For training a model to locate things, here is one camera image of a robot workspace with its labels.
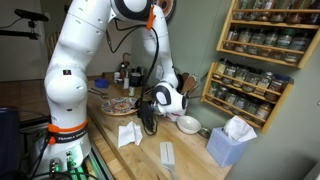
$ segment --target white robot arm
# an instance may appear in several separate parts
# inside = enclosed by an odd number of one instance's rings
[[[61,172],[77,168],[89,154],[85,69],[105,38],[112,19],[146,24],[151,6],[152,0],[73,0],[45,78],[51,113],[50,137],[48,142],[39,141],[33,151],[31,162],[34,164],[39,156],[41,159],[34,174],[48,172],[49,167]],[[163,79],[154,90],[157,102],[153,108],[164,115],[179,114],[184,112],[187,103],[176,90],[178,79],[173,68],[166,20],[160,7],[155,6],[152,12],[156,16],[152,24],[158,34],[158,60],[164,69]],[[142,38],[146,51],[154,55],[156,36],[153,31],[145,31]]]

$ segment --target wooden table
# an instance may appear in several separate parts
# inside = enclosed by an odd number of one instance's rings
[[[109,98],[127,97],[128,90],[112,82],[109,77],[109,87],[105,92]],[[220,168],[205,149],[207,139],[199,134],[187,135],[181,132],[175,122],[158,116],[158,131],[154,136],[148,136],[141,128],[143,138],[139,146],[130,143],[118,148],[119,126],[126,126],[133,121],[142,125],[136,114],[125,116],[106,115],[101,110],[105,99],[89,93],[88,114],[97,125],[121,165],[132,179],[152,180],[171,179],[169,171],[162,167],[160,161],[160,142],[172,142],[175,155],[175,171],[181,180],[186,179],[224,179],[231,166]]]

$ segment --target tissue box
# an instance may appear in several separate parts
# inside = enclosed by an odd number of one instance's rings
[[[247,144],[248,141],[237,142],[228,138],[222,128],[214,128],[206,149],[220,167],[226,167],[240,160]]]

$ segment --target wooden shelf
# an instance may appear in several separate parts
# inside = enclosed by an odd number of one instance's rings
[[[250,117],[252,117],[254,119],[254,121],[247,120],[247,119],[241,117],[240,115],[238,115],[240,118],[242,118],[248,124],[250,124],[252,127],[260,129],[262,133],[267,132],[269,126],[273,122],[276,114],[280,110],[280,107],[282,106],[283,102],[287,98],[287,95],[289,94],[289,92],[291,91],[291,89],[293,87],[293,83],[294,83],[293,79],[287,84],[286,88],[284,89],[284,91],[282,93],[275,92],[275,91],[272,91],[270,89],[265,89],[265,88],[259,87],[260,89],[263,89],[263,90],[265,90],[267,92],[270,92],[270,93],[273,93],[273,94],[276,94],[276,95],[279,96],[279,99],[277,101],[269,101],[264,96],[260,96],[260,95],[255,94],[255,93],[247,93],[247,92],[243,91],[241,88],[235,87],[235,86],[233,86],[231,84],[224,84],[221,80],[217,80],[217,79],[213,78],[213,75],[217,74],[216,73],[217,65],[218,65],[217,62],[213,62],[211,64],[211,66],[210,66],[210,70],[208,72],[207,80],[206,80],[206,83],[205,83],[205,86],[204,86],[200,101],[208,103],[211,106],[214,106],[215,108],[218,108],[218,109],[220,109],[220,110],[222,110],[222,111],[224,111],[224,112],[226,112],[228,114],[233,115],[232,111],[227,110],[227,109],[223,108],[222,106],[219,106],[219,105],[213,103],[211,100],[215,100],[215,101],[218,101],[218,102],[220,102],[222,104],[226,104],[226,105],[228,105],[228,106],[240,111],[241,113],[244,113],[244,114],[249,115]],[[229,77],[229,76],[225,76],[225,75],[222,75],[222,74],[219,74],[219,75],[222,76],[222,77],[228,77],[229,79],[231,79],[233,81],[238,81],[238,82],[241,82],[243,84],[249,84],[250,86],[258,87],[256,85],[252,85],[250,83],[247,83],[247,82],[244,82],[244,81],[240,81],[238,79],[235,79],[235,78],[232,78],[232,77]],[[229,103],[225,102],[224,100],[215,98],[214,96],[208,94],[212,82],[217,82],[221,86],[225,86],[225,87],[227,87],[229,89],[234,89],[234,90],[236,90],[238,92],[245,93],[250,97],[255,97],[255,98],[258,98],[258,99],[260,99],[262,101],[267,101],[269,103],[272,103],[274,105],[273,110],[271,111],[268,119],[264,120],[264,119],[261,119],[261,118],[255,116],[255,115],[253,115],[253,114],[248,113],[247,111],[245,111],[243,109],[240,109],[240,108],[234,106],[233,104],[229,104]]]
[[[310,59],[310,56],[314,52],[314,49],[317,47],[318,42],[320,40],[320,26],[319,25],[308,25],[308,24],[287,24],[287,23],[273,23],[273,22],[262,22],[262,21],[246,21],[246,20],[233,20],[232,15],[234,12],[287,12],[287,13],[320,13],[320,10],[316,9],[237,9],[238,8],[238,2],[239,0],[232,0],[231,5],[225,20],[225,23],[222,28],[222,33],[220,36],[220,39],[218,41],[218,45],[216,50],[221,51],[221,52],[226,52],[230,54],[235,54],[239,56],[244,56],[248,58],[253,58],[256,60],[261,60],[261,61],[267,61],[271,63],[276,63],[276,64],[281,64],[284,66],[290,66],[290,67],[295,67],[295,68],[304,68],[308,60]],[[265,28],[267,27],[276,27],[276,28],[295,28],[297,30],[301,31],[306,31],[310,30],[315,33],[314,37],[312,38],[312,41],[310,42],[308,48],[306,51],[301,52],[301,51],[295,51],[294,53],[301,54],[302,58],[298,63],[287,63],[283,60],[276,60],[268,57],[262,57],[258,55],[251,55],[247,53],[241,53],[233,50],[227,50],[223,48],[224,43],[230,42],[230,43],[235,43],[235,44],[243,44],[243,45],[250,45],[250,46],[255,46],[255,47],[263,47],[271,50],[281,50],[284,52],[292,52],[289,49],[281,49],[281,48],[276,48],[276,47],[266,47],[262,45],[253,45],[250,43],[241,43],[241,42],[236,42],[236,41],[227,41],[227,36],[229,33],[229,30],[232,26],[246,26],[246,27],[255,27],[255,26],[263,26]]]

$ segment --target tissue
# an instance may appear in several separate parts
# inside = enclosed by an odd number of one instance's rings
[[[223,131],[229,138],[237,142],[245,142],[257,137],[253,128],[238,116],[228,120]]]
[[[130,122],[127,126],[119,126],[118,148],[134,142],[137,146],[142,140],[141,126]]]

